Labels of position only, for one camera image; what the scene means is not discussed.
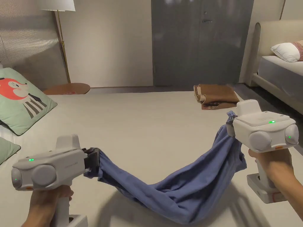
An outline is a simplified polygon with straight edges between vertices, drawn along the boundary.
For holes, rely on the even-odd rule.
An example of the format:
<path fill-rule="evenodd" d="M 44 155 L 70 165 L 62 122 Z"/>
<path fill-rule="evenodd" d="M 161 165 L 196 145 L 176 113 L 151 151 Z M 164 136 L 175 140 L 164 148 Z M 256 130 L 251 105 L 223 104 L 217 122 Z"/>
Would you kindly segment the person's right hand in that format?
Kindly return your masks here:
<path fill-rule="evenodd" d="M 287 178 L 294 177 L 289 149 L 281 149 L 264 153 L 257 153 L 251 149 L 249 155 L 255 158 L 265 171 L 267 177 L 273 181 L 276 188 L 286 184 Z"/>

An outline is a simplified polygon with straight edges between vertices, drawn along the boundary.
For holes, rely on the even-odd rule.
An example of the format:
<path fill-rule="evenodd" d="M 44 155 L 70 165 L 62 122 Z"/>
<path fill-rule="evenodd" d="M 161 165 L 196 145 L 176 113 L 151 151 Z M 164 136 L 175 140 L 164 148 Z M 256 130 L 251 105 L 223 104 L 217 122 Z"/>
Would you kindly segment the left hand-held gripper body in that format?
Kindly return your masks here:
<path fill-rule="evenodd" d="M 47 191 L 71 186 L 74 178 L 98 169 L 98 151 L 82 149 L 78 136 L 72 134 L 58 137 L 52 151 L 17 161 L 11 179 L 17 191 Z"/>

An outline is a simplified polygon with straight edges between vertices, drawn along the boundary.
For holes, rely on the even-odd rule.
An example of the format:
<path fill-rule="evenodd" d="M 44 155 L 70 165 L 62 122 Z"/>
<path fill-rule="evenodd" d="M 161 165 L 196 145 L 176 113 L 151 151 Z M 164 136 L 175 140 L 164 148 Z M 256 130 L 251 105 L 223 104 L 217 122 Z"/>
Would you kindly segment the person's left hand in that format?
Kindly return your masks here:
<path fill-rule="evenodd" d="M 72 199 L 70 186 L 62 185 L 53 190 L 33 191 L 29 212 L 22 227 L 49 227 L 60 198 Z"/>

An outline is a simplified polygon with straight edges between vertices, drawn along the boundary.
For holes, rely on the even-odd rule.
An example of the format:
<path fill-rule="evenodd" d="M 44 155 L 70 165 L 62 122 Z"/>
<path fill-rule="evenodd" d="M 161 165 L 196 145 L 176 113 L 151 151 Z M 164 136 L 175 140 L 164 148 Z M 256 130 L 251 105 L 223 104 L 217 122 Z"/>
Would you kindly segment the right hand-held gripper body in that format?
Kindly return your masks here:
<path fill-rule="evenodd" d="M 287 115 L 262 111 L 257 100 L 237 103 L 237 115 L 227 122 L 227 132 L 256 153 L 294 147 L 299 141 L 296 122 Z M 247 175 L 247 183 L 266 204 L 282 202 L 286 198 L 268 178 L 257 161 L 258 173 Z"/>

